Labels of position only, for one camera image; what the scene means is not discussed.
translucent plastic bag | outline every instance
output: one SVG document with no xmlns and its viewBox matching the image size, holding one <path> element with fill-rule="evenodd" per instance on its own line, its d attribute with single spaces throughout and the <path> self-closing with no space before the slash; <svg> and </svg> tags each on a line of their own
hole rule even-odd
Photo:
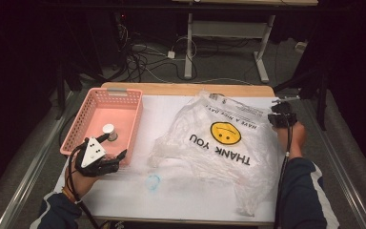
<svg viewBox="0 0 366 229">
<path fill-rule="evenodd" d="M 241 214 L 253 216 L 277 182 L 277 141 L 267 109 L 202 91 L 155 141 L 149 164 L 189 162 L 197 177 L 231 182 Z"/>
</svg>

human hand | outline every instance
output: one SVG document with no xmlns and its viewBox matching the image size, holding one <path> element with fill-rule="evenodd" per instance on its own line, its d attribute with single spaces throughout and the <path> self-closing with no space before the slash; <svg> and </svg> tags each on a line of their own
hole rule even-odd
<svg viewBox="0 0 366 229">
<path fill-rule="evenodd" d="M 287 128 L 275 128 L 273 130 L 277 132 L 278 141 L 284 151 L 287 151 L 288 144 L 288 129 Z M 289 159 L 294 157 L 302 157 L 301 149 L 305 143 L 306 131 L 304 125 L 299 121 L 293 126 L 293 139 L 290 147 Z"/>
<path fill-rule="evenodd" d="M 75 169 L 75 160 L 72 163 L 72 181 L 73 181 L 73 186 L 75 188 L 75 193 L 82 198 L 83 196 L 85 196 L 89 190 L 92 188 L 93 184 L 100 179 L 100 177 L 84 177 L 81 173 L 79 173 L 76 169 Z M 71 183 L 70 183 L 70 179 L 69 179 L 69 167 L 67 166 L 67 169 L 65 171 L 65 180 L 67 182 L 67 185 L 65 185 L 64 190 L 67 194 L 66 196 L 69 197 L 70 201 L 75 202 L 75 196 L 73 195 L 73 193 L 71 192 L 70 188 L 71 188 Z"/>
</svg>

basket handle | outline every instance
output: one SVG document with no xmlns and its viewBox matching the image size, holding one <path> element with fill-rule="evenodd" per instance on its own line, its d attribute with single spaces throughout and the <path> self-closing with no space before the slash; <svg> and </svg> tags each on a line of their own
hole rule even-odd
<svg viewBox="0 0 366 229">
<path fill-rule="evenodd" d="M 127 96 L 127 89 L 108 88 L 107 91 L 110 96 Z"/>
</svg>

forearm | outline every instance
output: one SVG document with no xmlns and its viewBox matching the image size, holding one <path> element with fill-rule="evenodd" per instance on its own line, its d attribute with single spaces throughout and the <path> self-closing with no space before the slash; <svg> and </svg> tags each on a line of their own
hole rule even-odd
<svg viewBox="0 0 366 229">
<path fill-rule="evenodd" d="M 82 211 L 64 194 L 49 193 L 44 197 L 40 217 L 30 226 L 34 228 L 78 228 L 75 220 Z"/>
<path fill-rule="evenodd" d="M 322 174 L 312 161 L 290 160 L 282 183 L 279 209 L 282 228 L 338 227 L 322 186 Z"/>
</svg>

dark background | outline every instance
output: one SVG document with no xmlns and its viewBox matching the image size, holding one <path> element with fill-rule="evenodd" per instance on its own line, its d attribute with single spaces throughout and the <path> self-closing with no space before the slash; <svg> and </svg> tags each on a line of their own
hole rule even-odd
<svg viewBox="0 0 366 229">
<path fill-rule="evenodd" d="M 124 1 L 125 4 L 147 2 Z M 105 52 L 117 48 L 114 42 L 117 37 L 112 34 L 108 14 L 67 12 L 65 21 L 62 12 L 47 13 L 40 10 L 37 3 L 31 0 L 0 1 L 0 176 L 51 107 L 49 96 L 55 89 L 59 63 L 72 61 L 84 66 L 87 71 L 100 73 L 101 66 L 116 62 L 119 57 Z M 152 0 L 151 3 L 170 1 Z M 278 16 L 271 40 L 279 42 L 292 37 L 305 41 L 315 35 L 295 77 L 313 68 L 316 63 L 322 63 L 322 60 L 328 61 L 329 89 L 366 156 L 366 1 L 319 2 L 321 7 L 350 4 L 349 15 L 324 16 L 321 24 L 317 24 L 316 17 L 311 16 Z M 159 42 L 172 44 L 177 35 L 186 31 L 185 14 L 169 11 L 126 12 L 125 15 L 129 30 L 141 32 Z M 235 19 L 248 20 L 250 16 L 237 15 Z M 100 40 L 99 33 L 105 30 L 109 32 L 107 40 Z M 78 71 L 67 71 L 66 79 L 70 87 L 77 90 L 80 86 L 76 77 Z"/>
</svg>

